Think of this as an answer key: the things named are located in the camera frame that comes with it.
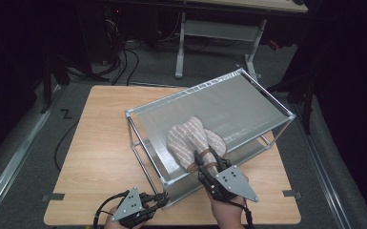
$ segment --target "person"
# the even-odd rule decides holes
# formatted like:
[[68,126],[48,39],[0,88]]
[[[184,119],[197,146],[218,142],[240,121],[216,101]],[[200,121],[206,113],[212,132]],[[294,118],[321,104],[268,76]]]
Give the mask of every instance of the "person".
[[[219,228],[221,229],[243,229],[243,225],[241,222],[242,209],[237,206],[233,206],[232,204],[221,202],[213,199],[213,197],[207,192],[207,196],[210,199],[211,210],[213,212],[213,216],[218,223]],[[245,200],[241,196],[236,196],[231,199],[232,202],[238,203],[240,205],[245,204]],[[117,208],[113,207],[111,209],[111,213],[114,214]],[[112,222],[111,216],[108,216],[106,219],[105,229],[125,229],[126,227],[120,225],[118,221]],[[142,227],[145,222],[142,222],[136,225],[133,229],[138,229]]]

